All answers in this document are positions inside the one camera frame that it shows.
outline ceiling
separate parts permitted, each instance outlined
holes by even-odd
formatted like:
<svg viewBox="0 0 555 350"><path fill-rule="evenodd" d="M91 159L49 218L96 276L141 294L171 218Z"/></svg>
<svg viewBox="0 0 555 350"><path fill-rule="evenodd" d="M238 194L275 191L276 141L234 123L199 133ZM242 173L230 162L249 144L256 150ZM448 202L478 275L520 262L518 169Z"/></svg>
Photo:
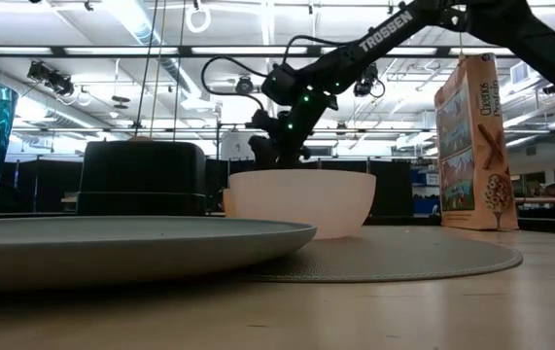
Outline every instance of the ceiling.
<svg viewBox="0 0 555 350"><path fill-rule="evenodd" d="M122 20L124 17L138 15L127 11L120 15L121 5L134 0L117 0L118 6L111 7L110 4L115 1L90 1L93 11L88 12L83 1L43 0L40 4L31 4L26 0L1 0L0 23L3 25L0 25L0 46L139 45L136 37L128 30L130 24ZM555 0L529 2L533 5L535 14L555 29ZM205 13L193 13L192 1L143 2L147 8L145 16L150 21L154 18L157 7L154 27L156 34L162 38L162 43L166 45L283 46L297 34L339 42L359 39L369 27L378 25L388 17L390 1L205 0L200 4L205 12L210 13L210 22L205 30L195 33L190 30L188 16L191 15L194 26L201 26L206 16ZM441 28L428 27L402 45L459 47L486 44L468 34L460 35ZM315 59L289 58L289 62L294 68L300 68ZM185 105L181 102L186 97L176 92L176 77L161 68L155 59L122 58L116 82L114 58L0 57L0 76L11 79L15 83L12 88L25 93L33 86L33 82L26 78L26 73L34 60L43 60L51 68L72 77L77 92L71 97L60 98L64 104L69 104L69 109L64 110L65 116L75 114L74 117L78 120L89 118L90 121L102 123L98 126L129 127L140 116L145 127L152 124L152 118L155 120L154 127L173 127L174 117L177 116L178 127L214 128L220 113L223 123L244 123L257 108L253 101L242 97L210 96L205 91L200 98L206 103L199 106L196 103ZM198 57L180 58L183 74L188 75L190 84L201 88L200 72L207 60L208 58ZM240 60L249 67L266 73L270 66L267 62L272 63L278 58L255 56ZM509 68L517 63L519 61L513 58L498 59L501 82L507 80ZM387 88L385 96L379 100L355 97L349 89L338 96L339 111L326 112L318 127L335 127L337 122L349 122L349 127L359 128L383 127L392 123L402 127L431 127L433 125L430 125L427 118L431 118L431 111L434 110L434 93L448 79L456 64L457 59L453 58L381 58L377 61L377 66L380 72L384 72L381 80ZM233 91L239 77L246 74L247 72L230 62L217 61L208 70L206 80L213 89ZM253 81L260 85L262 78L254 78ZM81 88L88 93L79 94ZM111 100L114 94L128 97L131 101L127 104L128 109L118 110L120 115L113 119L110 112L115 111L115 103ZM505 103L504 119L509 120L533 111L537 107L535 95L525 93L522 97ZM53 112L57 106L59 109L63 108L59 105L59 98L46 87L36 86L28 92L27 97ZM258 94L258 98L267 103L263 96ZM217 102L223 103L222 110L215 110ZM555 113L550 113L548 118L550 122L555 121ZM530 123L538 125L542 122L541 115L538 115L518 126L530 127ZM31 124L33 122L29 121L28 112L25 112L18 116L15 127ZM214 131L206 131L180 133L177 137L198 142L201 139L214 138L215 135ZM171 138L167 133L153 136ZM361 145L358 147L364 146L366 142L397 137L397 134L372 135L359 142Z"/></svg>

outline ceiling-mounted camera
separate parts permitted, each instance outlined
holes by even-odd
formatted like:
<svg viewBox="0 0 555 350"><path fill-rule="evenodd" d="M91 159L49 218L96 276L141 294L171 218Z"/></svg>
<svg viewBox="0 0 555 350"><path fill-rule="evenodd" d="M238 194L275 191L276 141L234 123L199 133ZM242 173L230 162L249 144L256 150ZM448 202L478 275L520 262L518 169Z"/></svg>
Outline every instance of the ceiling-mounted camera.
<svg viewBox="0 0 555 350"><path fill-rule="evenodd" d="M544 94L554 94L555 93L555 86L550 86L550 87L544 87L542 89L542 92Z"/></svg>
<svg viewBox="0 0 555 350"><path fill-rule="evenodd" d="M236 93L251 93L254 90L254 84L251 82L251 77L240 77L236 83Z"/></svg>
<svg viewBox="0 0 555 350"><path fill-rule="evenodd" d="M348 127L346 126L346 122L338 122L337 123L337 129L347 129ZM346 135L346 132L335 132L335 134L337 136L344 136Z"/></svg>
<svg viewBox="0 0 555 350"><path fill-rule="evenodd" d="M67 97L74 93L72 78L45 66L44 62L32 62L26 77L36 83L44 83L45 87L51 88L59 96Z"/></svg>

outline cheerios box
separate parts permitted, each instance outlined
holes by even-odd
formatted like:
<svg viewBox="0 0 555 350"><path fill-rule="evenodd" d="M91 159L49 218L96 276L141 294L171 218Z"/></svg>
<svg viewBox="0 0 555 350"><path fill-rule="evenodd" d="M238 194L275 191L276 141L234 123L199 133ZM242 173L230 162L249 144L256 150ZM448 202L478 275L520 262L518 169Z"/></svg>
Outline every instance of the cheerios box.
<svg viewBox="0 0 555 350"><path fill-rule="evenodd" d="M444 226L517 229L495 56L468 56L434 96Z"/></svg>

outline black container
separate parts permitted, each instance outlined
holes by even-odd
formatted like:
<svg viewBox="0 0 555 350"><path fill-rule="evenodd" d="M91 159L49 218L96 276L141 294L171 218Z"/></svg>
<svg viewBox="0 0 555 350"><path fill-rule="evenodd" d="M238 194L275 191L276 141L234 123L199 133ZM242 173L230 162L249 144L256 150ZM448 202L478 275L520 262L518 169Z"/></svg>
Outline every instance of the black container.
<svg viewBox="0 0 555 350"><path fill-rule="evenodd" d="M184 142L89 142L79 215L205 214L205 155Z"/></svg>

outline plate rim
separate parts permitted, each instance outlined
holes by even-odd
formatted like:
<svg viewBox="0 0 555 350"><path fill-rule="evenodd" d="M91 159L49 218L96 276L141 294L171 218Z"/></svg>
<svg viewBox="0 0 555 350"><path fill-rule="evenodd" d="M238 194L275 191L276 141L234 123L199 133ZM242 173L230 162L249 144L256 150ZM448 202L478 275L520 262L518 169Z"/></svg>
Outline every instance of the plate rim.
<svg viewBox="0 0 555 350"><path fill-rule="evenodd" d="M23 247L23 246L68 246L68 245L99 245L99 244L139 244L139 243L154 243L154 242L168 242L168 241L176 241L176 242L183 242L183 241L196 241L196 240L205 240L205 239L214 239L214 238L237 238L237 237L255 237L255 236L267 236L273 234L284 234L284 233L308 233L311 235L309 241L311 241L314 235L317 232L317 227L314 225L309 224L302 224L302 223L291 223L291 222L281 222L281 221L272 221L272 220L254 220L254 219L237 219L237 218L213 218L213 217L192 217L192 216L66 216L66 217L47 217L47 218L11 218L11 219L0 219L0 222L34 222L34 221L55 221L55 220L84 220L84 219L139 219L139 220L149 220L149 219L166 219L166 220L201 220L201 221L210 221L210 220L225 220L229 222L237 222L237 223L267 223L267 224L280 224L280 225L287 225L291 226L292 229L288 230L278 230L278 231L262 231L262 232L252 232L252 233L234 233L228 235L202 235L197 237L163 237L163 238L130 238L130 239L103 239L103 240L77 240L77 241L50 241L50 242L10 242L10 243L0 243L0 248L2 247Z"/></svg>

